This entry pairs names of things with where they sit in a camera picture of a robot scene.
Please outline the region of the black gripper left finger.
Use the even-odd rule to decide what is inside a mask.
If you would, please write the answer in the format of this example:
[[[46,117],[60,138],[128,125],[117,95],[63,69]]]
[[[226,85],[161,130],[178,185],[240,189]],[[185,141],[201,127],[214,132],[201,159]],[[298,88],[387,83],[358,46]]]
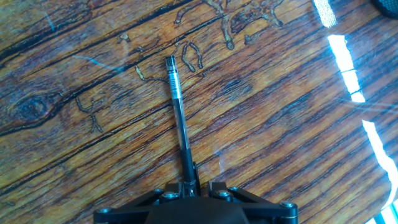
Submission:
[[[145,223],[150,212],[160,205],[182,198],[183,184],[166,184],[154,189],[119,208],[103,207],[93,212],[95,224]]]

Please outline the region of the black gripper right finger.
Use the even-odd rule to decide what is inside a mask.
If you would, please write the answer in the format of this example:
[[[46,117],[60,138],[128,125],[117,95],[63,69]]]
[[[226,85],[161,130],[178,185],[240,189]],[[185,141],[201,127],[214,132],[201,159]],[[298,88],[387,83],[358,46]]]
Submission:
[[[194,206],[195,223],[298,223],[298,205],[272,203],[224,182],[208,182],[208,196]]]

